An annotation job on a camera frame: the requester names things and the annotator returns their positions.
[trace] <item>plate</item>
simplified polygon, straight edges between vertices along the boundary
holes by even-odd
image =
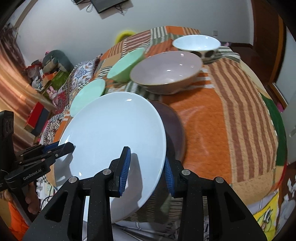
[[[186,151],[186,138],[182,122],[178,114],[168,105],[150,100],[159,113],[165,127],[167,156],[183,162]]]
[[[166,136],[153,105],[140,95],[114,92],[103,95],[82,109],[65,129],[59,144],[72,142],[73,154],[56,160],[57,187],[71,176],[93,177],[131,148],[126,190],[121,198],[110,198],[112,222],[136,212],[154,191],[164,165]],[[83,220],[87,221],[89,199]]]
[[[84,86],[75,96],[70,107],[70,115],[74,117],[85,106],[99,98],[105,90],[106,82],[103,79],[94,79]]]

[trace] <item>white bowl with black dots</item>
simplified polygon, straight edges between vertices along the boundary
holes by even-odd
[[[173,41],[173,46],[179,50],[198,55],[203,61],[208,61],[215,56],[221,46],[219,40],[206,35],[186,35]]]

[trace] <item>bowl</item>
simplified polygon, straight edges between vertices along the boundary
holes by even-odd
[[[184,51],[153,55],[138,63],[131,80],[154,94],[175,94],[189,86],[202,68],[201,58]]]
[[[219,40],[206,35],[186,35],[173,41],[173,46],[182,51],[191,52],[203,61],[212,58],[221,46]]]
[[[121,83],[128,82],[130,80],[129,76],[132,68],[137,63],[145,59],[144,53],[144,48],[138,48],[129,52],[123,58],[118,60],[116,64],[113,65],[113,67],[107,74],[107,78]]]
[[[89,103],[99,98],[105,90],[106,82],[104,79],[97,78],[84,86],[75,96],[70,107],[70,115],[74,117]]]

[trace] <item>orange sleeve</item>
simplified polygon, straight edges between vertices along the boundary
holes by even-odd
[[[21,214],[11,203],[9,203],[9,211],[11,215],[11,225],[9,229],[12,232],[12,234],[17,238],[17,240],[21,241],[29,227],[25,223]]]

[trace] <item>black mount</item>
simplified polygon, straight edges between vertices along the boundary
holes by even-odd
[[[22,208],[27,218],[33,222],[36,215],[28,211],[25,201],[25,188],[50,171],[50,166],[61,156],[74,151],[70,142],[58,146],[38,145],[14,152],[12,135],[14,133],[14,113],[0,112],[0,191],[9,189],[15,197],[17,208]]]
[[[119,179],[128,149],[124,147],[121,157],[94,177],[83,180],[70,177],[31,224],[23,241],[82,240],[86,196],[89,196],[87,240],[113,240],[110,197],[120,197]]]
[[[203,240],[203,201],[207,197],[209,241],[266,241],[261,227],[242,200],[222,177],[201,178],[184,169],[178,160],[169,160],[173,173],[173,198],[183,198],[178,241]]]

